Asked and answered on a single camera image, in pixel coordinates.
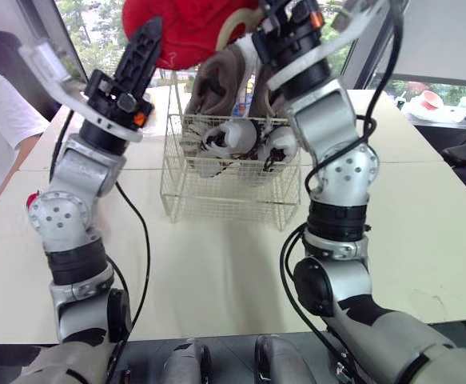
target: white wire basket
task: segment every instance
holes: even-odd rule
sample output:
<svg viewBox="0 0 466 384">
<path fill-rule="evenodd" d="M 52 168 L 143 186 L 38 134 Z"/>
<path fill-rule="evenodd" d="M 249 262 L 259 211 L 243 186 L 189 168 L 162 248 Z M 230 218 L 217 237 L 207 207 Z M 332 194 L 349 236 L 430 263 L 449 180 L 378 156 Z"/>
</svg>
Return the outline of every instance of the white wire basket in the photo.
<svg viewBox="0 0 466 384">
<path fill-rule="evenodd" d="M 219 125 L 231 117 L 191 116 L 193 122 Z M 256 119 L 264 124 L 263 118 Z M 273 119 L 285 123 L 284 119 Z M 289 163 L 221 160 L 222 171 L 203 178 L 196 168 L 215 166 L 216 159 L 199 158 L 184 150 L 182 119 L 169 114 L 161 175 L 161 200 L 172 222 L 182 218 L 214 218 L 270 222 L 283 230 L 300 205 L 300 152 Z"/>
</svg>

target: table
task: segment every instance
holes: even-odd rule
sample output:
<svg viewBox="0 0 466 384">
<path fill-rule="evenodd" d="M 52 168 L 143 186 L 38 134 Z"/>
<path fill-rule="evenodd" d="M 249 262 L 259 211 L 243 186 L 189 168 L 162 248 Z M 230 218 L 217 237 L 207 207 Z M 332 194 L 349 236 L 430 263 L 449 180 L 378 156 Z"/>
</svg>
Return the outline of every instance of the table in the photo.
<svg viewBox="0 0 466 384">
<path fill-rule="evenodd" d="M 372 93 L 372 90 L 349 90 L 349 96 L 356 113 L 365 114 Z M 21 165 L 20 170 L 50 169 L 54 143 L 68 111 L 65 107 L 61 108 L 30 156 Z M 392 104 L 386 94 L 381 95 L 373 116 L 378 122 L 378 128 L 370 138 L 370 144 L 380 156 L 381 162 L 438 162 L 442 160 L 439 154 Z M 69 132 L 78 132 L 81 122 L 81 116 L 74 118 Z M 361 126 L 362 123 L 358 122 L 359 132 L 361 132 Z M 158 135 L 145 137 L 140 143 L 131 143 L 125 152 L 128 161 L 124 169 L 161 169 L 163 142 L 163 136 Z M 303 165 L 312 163 L 310 156 L 306 153 L 303 153 L 301 158 Z"/>
<path fill-rule="evenodd" d="M 148 222 L 153 252 L 148 298 L 131 339 L 307 330 L 278 276 L 282 242 L 305 220 L 307 198 L 283 233 L 261 223 L 171 224 L 158 196 L 160 177 L 160 170 L 120 177 Z M 0 343 L 56 342 L 50 272 L 25 209 L 26 196 L 47 178 L 46 171 L 17 172 L 0 198 Z M 424 322 L 466 319 L 464 185 L 442 162 L 389 163 L 371 191 L 375 299 Z M 140 223 L 116 190 L 102 199 L 97 222 L 135 310 L 145 268 Z M 302 255 L 296 247 L 292 262 Z"/>
</svg>

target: wall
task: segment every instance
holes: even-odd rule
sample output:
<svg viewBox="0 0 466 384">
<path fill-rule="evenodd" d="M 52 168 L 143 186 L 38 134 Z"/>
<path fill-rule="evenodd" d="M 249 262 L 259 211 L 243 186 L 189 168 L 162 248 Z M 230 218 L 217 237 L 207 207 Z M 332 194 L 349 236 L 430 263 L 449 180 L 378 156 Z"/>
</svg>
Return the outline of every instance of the wall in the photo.
<svg viewBox="0 0 466 384">
<path fill-rule="evenodd" d="M 24 44 L 33 41 L 33 35 L 16 0 L 0 0 L 0 30 L 15 34 Z"/>
<path fill-rule="evenodd" d="M 395 74 L 466 85 L 466 0 L 410 0 L 404 17 Z"/>
</svg>

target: brown cloth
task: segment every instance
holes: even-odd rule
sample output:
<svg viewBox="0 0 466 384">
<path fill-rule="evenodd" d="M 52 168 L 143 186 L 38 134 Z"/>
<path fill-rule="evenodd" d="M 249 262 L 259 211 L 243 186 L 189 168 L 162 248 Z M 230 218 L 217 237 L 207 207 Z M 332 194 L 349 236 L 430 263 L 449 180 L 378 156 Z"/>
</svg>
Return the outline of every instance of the brown cloth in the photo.
<svg viewBox="0 0 466 384">
<path fill-rule="evenodd" d="M 234 44 L 216 52 L 199 67 L 185 114 L 230 116 L 236 104 L 245 59 Z"/>
<path fill-rule="evenodd" d="M 279 90 L 271 91 L 266 84 L 272 76 L 273 71 L 267 65 L 263 65 L 256 74 L 256 85 L 249 110 L 251 118 L 282 117 L 281 108 L 285 104 L 284 96 Z"/>
</svg>

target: red cloth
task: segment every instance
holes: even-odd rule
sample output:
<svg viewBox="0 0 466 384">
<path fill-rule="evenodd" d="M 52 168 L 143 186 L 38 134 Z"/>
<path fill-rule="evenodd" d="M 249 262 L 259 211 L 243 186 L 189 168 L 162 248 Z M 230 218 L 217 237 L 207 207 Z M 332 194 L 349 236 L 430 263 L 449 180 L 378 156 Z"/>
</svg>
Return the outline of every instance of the red cloth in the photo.
<svg viewBox="0 0 466 384">
<path fill-rule="evenodd" d="M 160 15 L 163 27 L 157 67 L 181 70 L 213 54 L 222 25 L 233 12 L 257 7 L 258 0 L 126 0 L 122 25 L 131 38 L 142 24 Z M 244 28 L 236 28 L 229 40 L 243 33 Z"/>
</svg>

